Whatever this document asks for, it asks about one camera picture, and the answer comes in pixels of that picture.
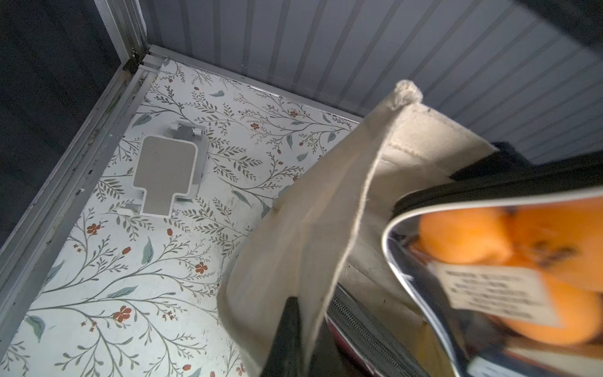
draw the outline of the mesh bag of oranges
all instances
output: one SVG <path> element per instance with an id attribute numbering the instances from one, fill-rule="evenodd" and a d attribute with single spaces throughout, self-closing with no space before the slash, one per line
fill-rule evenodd
<path id="1" fill-rule="evenodd" d="M 382 247 L 457 375 L 603 376 L 603 154 L 413 192 Z"/>

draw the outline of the gray metal frame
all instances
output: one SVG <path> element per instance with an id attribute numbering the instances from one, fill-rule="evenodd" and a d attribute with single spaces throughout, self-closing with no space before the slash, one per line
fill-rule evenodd
<path id="1" fill-rule="evenodd" d="M 134 112 L 157 77 L 121 67 L 96 102 L 23 217 L 0 249 L 0 355 L 92 194 Z"/>
<path id="2" fill-rule="evenodd" d="M 122 63 L 136 52 L 144 56 L 147 34 L 137 0 L 94 0 Z"/>

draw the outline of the floral wallpaper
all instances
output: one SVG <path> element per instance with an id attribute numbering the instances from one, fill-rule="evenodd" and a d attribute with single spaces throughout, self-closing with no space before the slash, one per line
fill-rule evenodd
<path id="1" fill-rule="evenodd" d="M 145 135 L 208 129 L 200 191 L 171 219 L 131 212 Z M 273 200 L 355 123 L 167 61 L 138 108 L 8 352 L 2 376 L 243 376 L 215 296 Z"/>

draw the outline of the dark wall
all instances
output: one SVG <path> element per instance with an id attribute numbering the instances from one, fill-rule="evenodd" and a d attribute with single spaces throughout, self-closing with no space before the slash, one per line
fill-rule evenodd
<path id="1" fill-rule="evenodd" d="M 0 246 L 119 58 L 93 0 L 0 2 Z"/>

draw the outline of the orange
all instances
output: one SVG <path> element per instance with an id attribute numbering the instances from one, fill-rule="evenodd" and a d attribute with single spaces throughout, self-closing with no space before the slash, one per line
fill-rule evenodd
<path id="1" fill-rule="evenodd" d="M 418 233 L 426 253 L 451 264 L 501 264 L 513 255 L 508 214 L 501 208 L 468 208 L 421 216 Z"/>
<path id="2" fill-rule="evenodd" d="M 603 292 L 603 198 L 518 208 L 517 251 L 576 287 Z"/>
<path id="3" fill-rule="evenodd" d="M 512 258 L 507 265 L 537 269 L 532 262 L 518 257 Z M 575 288 L 546 272 L 541 271 L 540 276 L 557 312 L 560 327 L 503 317 L 500 320 L 525 337 L 558 346 L 584 343 L 597 336 L 603 325 L 603 303 L 599 294 Z"/>

